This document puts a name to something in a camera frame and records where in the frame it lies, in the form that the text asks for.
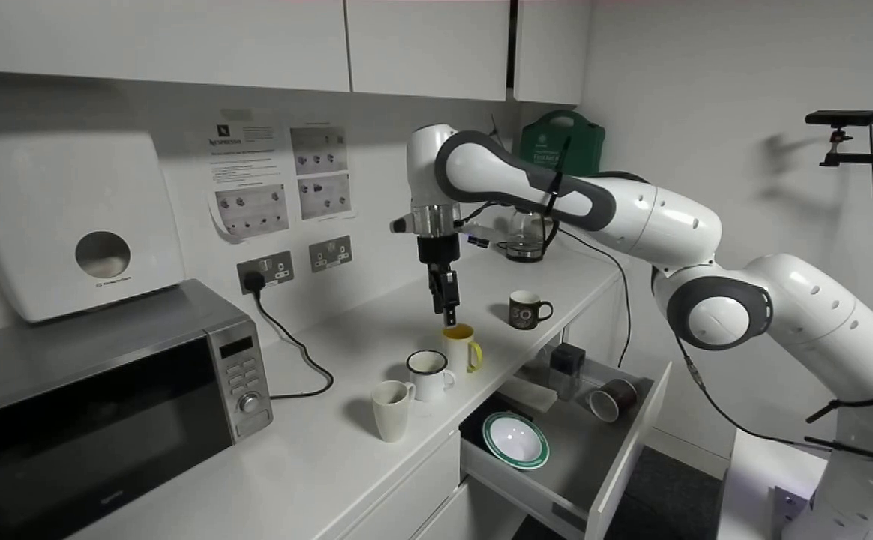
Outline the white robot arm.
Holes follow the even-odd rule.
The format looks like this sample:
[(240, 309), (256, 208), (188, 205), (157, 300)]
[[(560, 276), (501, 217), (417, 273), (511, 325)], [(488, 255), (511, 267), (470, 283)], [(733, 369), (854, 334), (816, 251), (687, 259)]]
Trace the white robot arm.
[(742, 270), (717, 265), (719, 217), (698, 201), (609, 170), (573, 176), (506, 153), (482, 131), (446, 122), (407, 139), (410, 214), (431, 309), (459, 305), (462, 201), (506, 205), (587, 232), (598, 242), (650, 267), (650, 293), (672, 334), (706, 351), (753, 335), (787, 347), (827, 390), (837, 435), (811, 504), (788, 540), (873, 540), (873, 309), (797, 255), (762, 255)]

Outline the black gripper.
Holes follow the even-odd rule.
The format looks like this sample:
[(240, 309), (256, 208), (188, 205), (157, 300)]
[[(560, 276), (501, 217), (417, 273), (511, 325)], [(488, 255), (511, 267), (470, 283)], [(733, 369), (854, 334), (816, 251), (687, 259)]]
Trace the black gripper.
[(417, 255), (428, 273), (431, 305), (443, 312), (442, 314), (443, 328), (455, 325), (459, 284), (455, 284), (454, 261), (459, 259), (459, 238), (455, 234), (420, 238)]

